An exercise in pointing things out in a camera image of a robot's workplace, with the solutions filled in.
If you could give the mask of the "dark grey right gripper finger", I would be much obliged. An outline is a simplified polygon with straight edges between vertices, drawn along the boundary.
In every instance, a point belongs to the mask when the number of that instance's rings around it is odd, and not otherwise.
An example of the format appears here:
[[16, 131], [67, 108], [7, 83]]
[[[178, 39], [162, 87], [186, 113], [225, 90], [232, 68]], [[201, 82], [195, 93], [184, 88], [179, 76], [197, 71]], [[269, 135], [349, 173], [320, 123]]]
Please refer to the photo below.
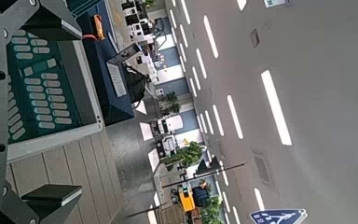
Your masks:
[[81, 186], [46, 184], [21, 198], [38, 215], [37, 224], [64, 224], [81, 195]]
[[36, 13], [21, 29], [49, 41], [82, 39], [82, 30], [62, 0], [37, 0]]

